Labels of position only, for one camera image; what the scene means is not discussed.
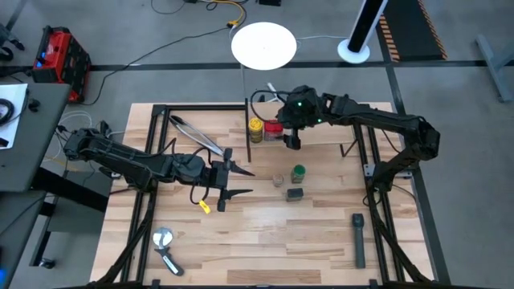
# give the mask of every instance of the tongs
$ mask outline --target tongs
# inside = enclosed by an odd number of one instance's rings
[[[179,132],[182,132],[191,140],[196,141],[199,145],[209,149],[211,152],[219,155],[220,157],[223,157],[222,148],[220,148],[209,137],[197,130],[193,125],[183,120],[181,117],[169,116],[169,122],[172,123]]]

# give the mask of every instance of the yellow tag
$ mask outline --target yellow tag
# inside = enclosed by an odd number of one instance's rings
[[[202,207],[203,211],[206,212],[206,214],[210,213],[209,206],[203,200],[200,201],[199,205]]]

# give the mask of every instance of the gray floor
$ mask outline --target gray floor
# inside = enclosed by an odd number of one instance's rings
[[[246,5],[247,22],[277,22],[296,37],[345,36],[351,31],[360,2],[295,0],[284,1],[282,7],[276,8],[250,1]],[[159,9],[172,10],[180,3],[155,0],[155,4]],[[0,22],[5,23],[15,0],[2,5]],[[485,34],[497,49],[512,41],[512,1],[430,0],[426,1],[426,8],[452,60],[481,59],[474,44],[478,33]],[[47,24],[68,26],[90,52],[94,64],[124,64],[173,39],[222,26],[236,13],[227,7],[208,12],[203,4],[198,4],[187,5],[175,15],[159,15],[151,11],[149,0],[29,1],[13,29],[27,51],[18,53],[11,64],[31,64],[41,28]],[[295,60],[336,60],[337,43],[337,39],[305,40]],[[370,48],[371,59],[381,60],[376,36]],[[141,61],[203,62],[235,62],[225,32],[188,40]],[[91,74],[89,100],[96,96],[106,73]],[[485,68],[397,68],[396,73],[407,112],[425,116],[442,133],[439,157],[422,164],[422,171],[452,282],[508,288],[514,282],[514,179],[510,169],[514,158],[514,108],[497,102],[497,91]],[[507,76],[514,79],[514,68],[508,69]],[[349,93],[360,101],[392,101],[383,68],[245,72],[248,92],[263,88],[266,81],[273,82],[278,89],[308,84],[319,92]],[[70,106],[67,110],[86,110],[95,122],[106,120],[115,130],[123,130],[131,103],[234,101],[243,99],[242,90],[239,70],[126,71],[107,80],[96,105]],[[79,127],[84,123],[69,125]],[[55,154],[55,149],[53,144],[48,154]],[[45,165],[57,171],[62,169],[51,162]],[[87,165],[73,165],[89,170]],[[27,249],[34,243],[37,228]],[[57,258],[61,265],[53,271],[28,268],[26,254],[11,287],[86,283],[97,241],[98,234],[52,235],[46,256]],[[57,281],[57,275],[64,278]]]

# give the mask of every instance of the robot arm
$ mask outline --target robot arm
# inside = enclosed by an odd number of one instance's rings
[[[277,119],[284,128],[292,130],[290,136],[284,136],[284,142],[290,149],[301,147],[299,129],[324,122],[331,125],[367,125],[403,135],[405,149],[392,160],[382,161],[375,166],[371,185],[379,190],[391,190],[396,173],[419,161],[435,158],[439,151],[439,132],[421,116],[399,116],[393,112],[384,112],[368,104],[358,104],[348,95],[324,93],[318,96],[314,88],[307,86],[296,88],[288,96]]]
[[[124,176],[127,183],[142,191],[157,188],[158,182],[178,181],[183,185],[220,189],[218,211],[225,210],[225,201],[238,193],[251,190],[226,190],[229,172],[253,176],[233,161],[232,149],[226,149],[223,161],[210,161],[210,168],[194,154],[148,154],[109,140],[92,128],[74,131],[64,145],[69,161],[95,161]]]

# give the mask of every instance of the red toolbox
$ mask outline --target red toolbox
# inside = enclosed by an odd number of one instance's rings
[[[36,83],[70,84],[69,102],[82,103],[90,67],[89,54],[67,28],[46,26],[43,29],[32,69]]]

